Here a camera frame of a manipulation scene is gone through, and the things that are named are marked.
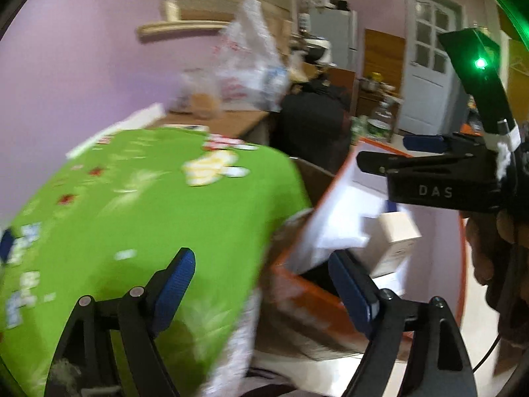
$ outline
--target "white door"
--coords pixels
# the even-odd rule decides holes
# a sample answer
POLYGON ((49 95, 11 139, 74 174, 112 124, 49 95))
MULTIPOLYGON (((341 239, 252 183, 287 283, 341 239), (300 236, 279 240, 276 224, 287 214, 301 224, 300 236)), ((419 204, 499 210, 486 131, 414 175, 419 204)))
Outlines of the white door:
POLYGON ((437 36, 456 28, 456 13, 432 0, 413 0, 408 14, 404 104, 399 128, 438 134, 446 113, 453 68, 437 36))

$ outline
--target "glass bottle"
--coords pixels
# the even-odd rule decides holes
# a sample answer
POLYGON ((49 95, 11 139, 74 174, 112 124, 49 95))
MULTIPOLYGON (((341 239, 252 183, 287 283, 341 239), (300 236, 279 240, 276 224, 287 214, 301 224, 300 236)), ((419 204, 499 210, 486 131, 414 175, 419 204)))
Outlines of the glass bottle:
POLYGON ((393 115, 389 103, 380 102, 368 119, 368 136, 377 141, 387 142, 391 133, 393 115))

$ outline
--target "wall shelf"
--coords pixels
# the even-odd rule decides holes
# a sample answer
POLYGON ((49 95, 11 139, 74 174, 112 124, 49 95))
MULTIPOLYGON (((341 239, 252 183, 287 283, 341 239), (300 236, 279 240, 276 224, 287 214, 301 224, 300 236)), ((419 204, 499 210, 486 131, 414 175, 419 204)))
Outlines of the wall shelf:
POLYGON ((176 31, 200 31, 200 30, 221 30, 229 25, 223 21, 172 21, 155 22, 141 25, 136 29, 139 39, 153 37, 159 34, 172 33, 176 31))

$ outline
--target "wooden counter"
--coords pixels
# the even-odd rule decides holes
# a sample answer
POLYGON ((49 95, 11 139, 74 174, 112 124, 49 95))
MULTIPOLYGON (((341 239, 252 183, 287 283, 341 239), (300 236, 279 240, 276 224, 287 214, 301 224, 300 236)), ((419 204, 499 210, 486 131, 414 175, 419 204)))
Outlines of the wooden counter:
POLYGON ((207 125, 210 133, 238 139, 247 135, 269 115, 261 110, 225 111, 221 118, 199 119, 191 113, 168 113, 157 120, 152 126, 160 127, 163 124, 207 125))

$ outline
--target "plastic bag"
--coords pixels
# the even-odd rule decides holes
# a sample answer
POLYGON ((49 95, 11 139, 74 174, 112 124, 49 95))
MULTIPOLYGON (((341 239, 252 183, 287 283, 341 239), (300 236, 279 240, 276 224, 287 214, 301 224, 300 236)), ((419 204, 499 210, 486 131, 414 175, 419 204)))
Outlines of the plastic bag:
POLYGON ((303 71, 303 52, 296 51, 290 54, 290 61, 288 64, 288 74, 290 82, 292 83, 306 83, 308 77, 303 71))
POLYGON ((257 0, 244 0, 215 50, 224 110, 278 111, 289 81, 257 0))
POLYGON ((186 70, 184 79, 188 87, 188 110, 201 119, 221 116, 221 96, 215 74, 211 69, 186 70))
POLYGON ((254 289, 215 368, 208 380, 200 387, 196 397, 236 397, 239 395, 237 390, 252 361, 260 305, 261 291, 254 289))

